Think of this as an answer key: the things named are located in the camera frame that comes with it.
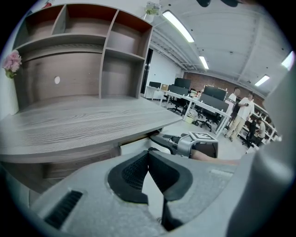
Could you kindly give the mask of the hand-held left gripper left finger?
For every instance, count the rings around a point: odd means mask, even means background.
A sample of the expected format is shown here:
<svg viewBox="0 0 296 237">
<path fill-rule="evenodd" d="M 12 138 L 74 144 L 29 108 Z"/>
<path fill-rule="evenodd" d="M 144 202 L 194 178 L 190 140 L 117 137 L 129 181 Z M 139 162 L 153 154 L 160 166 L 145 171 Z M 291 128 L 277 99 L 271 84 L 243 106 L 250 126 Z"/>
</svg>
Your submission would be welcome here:
<svg viewBox="0 0 296 237">
<path fill-rule="evenodd" d="M 71 191 L 81 198 L 62 223 L 60 229 L 47 225 L 59 237 L 158 237 L 162 226 L 154 219 L 146 204 L 121 200 L 111 190 L 107 177 L 116 165 L 136 156 L 131 153 L 80 168 L 45 191 L 31 206 L 41 219 L 57 207 Z"/>
</svg>

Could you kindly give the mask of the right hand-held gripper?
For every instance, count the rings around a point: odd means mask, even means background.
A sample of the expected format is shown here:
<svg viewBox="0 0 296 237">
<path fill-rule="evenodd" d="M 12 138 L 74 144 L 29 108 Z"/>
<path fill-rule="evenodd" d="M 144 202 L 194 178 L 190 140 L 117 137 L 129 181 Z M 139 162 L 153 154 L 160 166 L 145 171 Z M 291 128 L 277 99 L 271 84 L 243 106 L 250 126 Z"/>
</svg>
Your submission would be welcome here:
<svg viewBox="0 0 296 237">
<path fill-rule="evenodd" d="M 153 142 L 168 149 L 171 154 L 191 157 L 192 150 L 200 151 L 212 158 L 218 157 L 218 140 L 205 132 L 182 133 L 181 136 L 173 136 L 162 133 L 149 137 Z"/>
</svg>

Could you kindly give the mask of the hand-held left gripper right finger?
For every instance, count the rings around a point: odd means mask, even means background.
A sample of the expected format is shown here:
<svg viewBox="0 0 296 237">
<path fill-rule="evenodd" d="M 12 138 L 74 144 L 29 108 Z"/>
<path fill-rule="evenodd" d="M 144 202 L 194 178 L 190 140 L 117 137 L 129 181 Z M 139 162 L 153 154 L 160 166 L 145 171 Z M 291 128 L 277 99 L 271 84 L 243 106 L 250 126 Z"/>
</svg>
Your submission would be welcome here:
<svg viewBox="0 0 296 237">
<path fill-rule="evenodd" d="M 148 171 L 163 195 L 162 224 L 149 231 L 227 231 L 237 198 L 227 194 L 237 165 L 148 153 Z"/>
</svg>

